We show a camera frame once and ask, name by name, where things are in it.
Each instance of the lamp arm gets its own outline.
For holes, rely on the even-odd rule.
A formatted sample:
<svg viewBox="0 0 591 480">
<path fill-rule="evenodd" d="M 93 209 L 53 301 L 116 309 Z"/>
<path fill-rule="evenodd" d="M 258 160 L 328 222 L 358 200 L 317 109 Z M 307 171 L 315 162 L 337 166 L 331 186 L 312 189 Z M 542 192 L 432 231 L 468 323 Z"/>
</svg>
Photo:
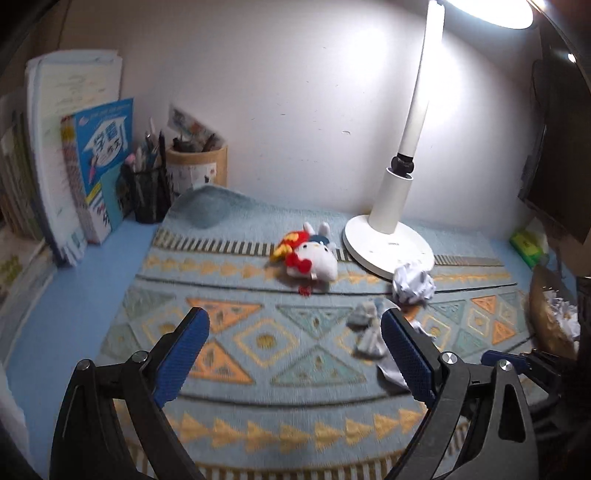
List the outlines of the lamp arm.
<svg viewBox="0 0 591 480">
<path fill-rule="evenodd" d="M 392 159 L 392 170 L 400 176 L 406 176 L 414 169 L 413 157 L 427 115 L 433 84 L 436 81 L 435 69 L 443 36 L 444 18 L 445 7 L 439 4 L 437 0 L 430 0 L 413 99 L 408 111 L 404 132 L 402 133 L 398 155 Z"/>
</svg>

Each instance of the lamp base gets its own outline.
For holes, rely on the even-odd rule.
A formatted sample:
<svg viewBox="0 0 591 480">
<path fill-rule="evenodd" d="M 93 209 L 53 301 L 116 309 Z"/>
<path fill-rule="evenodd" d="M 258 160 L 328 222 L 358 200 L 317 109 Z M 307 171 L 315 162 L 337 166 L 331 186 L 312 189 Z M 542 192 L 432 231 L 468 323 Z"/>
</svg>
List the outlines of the lamp base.
<svg viewBox="0 0 591 480">
<path fill-rule="evenodd" d="M 388 235 L 371 228 L 368 215 L 354 217 L 345 226 L 343 243 L 361 266 L 388 280 L 392 280 L 398 267 L 409 262 L 420 264 L 426 271 L 435 265 L 429 244 L 401 222 L 394 233 Z"/>
</svg>

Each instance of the metal screw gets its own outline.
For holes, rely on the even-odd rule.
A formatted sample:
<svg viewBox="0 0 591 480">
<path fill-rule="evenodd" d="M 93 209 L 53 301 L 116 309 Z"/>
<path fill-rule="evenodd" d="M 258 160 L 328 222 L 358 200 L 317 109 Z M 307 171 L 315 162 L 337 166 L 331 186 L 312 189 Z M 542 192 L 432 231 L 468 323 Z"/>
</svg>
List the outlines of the metal screw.
<svg viewBox="0 0 591 480">
<path fill-rule="evenodd" d="M 139 350 L 131 356 L 131 359 L 137 364 L 143 364 L 148 359 L 148 352 Z"/>
<path fill-rule="evenodd" d="M 513 370 L 513 364 L 509 362 L 509 360 L 499 360 L 499 367 L 501 367 L 505 372 Z"/>
<path fill-rule="evenodd" d="M 443 352 L 441 355 L 441 359 L 449 365 L 453 365 L 457 362 L 457 356 L 455 353 L 452 352 Z"/>
<path fill-rule="evenodd" d="M 76 364 L 76 370 L 86 370 L 88 367 L 90 367 L 90 360 L 88 360 L 87 358 L 85 358 L 84 360 L 80 360 Z"/>
</svg>

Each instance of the blue book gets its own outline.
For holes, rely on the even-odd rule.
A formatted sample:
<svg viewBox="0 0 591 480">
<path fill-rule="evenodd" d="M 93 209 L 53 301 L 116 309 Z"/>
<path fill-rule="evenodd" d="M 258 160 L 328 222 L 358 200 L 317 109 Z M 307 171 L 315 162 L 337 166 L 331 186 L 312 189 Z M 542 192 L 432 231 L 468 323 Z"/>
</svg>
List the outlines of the blue book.
<svg viewBox="0 0 591 480">
<path fill-rule="evenodd" d="M 101 244 L 123 221 L 121 164 L 131 153 L 133 99 L 65 116 L 61 141 L 86 239 Z"/>
</svg>

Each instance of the black mesh pen holder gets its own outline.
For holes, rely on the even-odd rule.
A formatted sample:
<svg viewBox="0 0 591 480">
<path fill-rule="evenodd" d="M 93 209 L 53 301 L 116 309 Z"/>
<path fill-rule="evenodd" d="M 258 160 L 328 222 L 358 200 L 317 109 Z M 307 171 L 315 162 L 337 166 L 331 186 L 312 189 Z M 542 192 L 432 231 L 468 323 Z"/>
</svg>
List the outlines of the black mesh pen holder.
<svg viewBox="0 0 591 480">
<path fill-rule="evenodd" d="M 135 221 L 139 223 L 160 223 L 170 208 L 170 189 L 166 168 L 158 167 L 133 173 L 124 166 L 124 176 L 131 192 Z"/>
</svg>

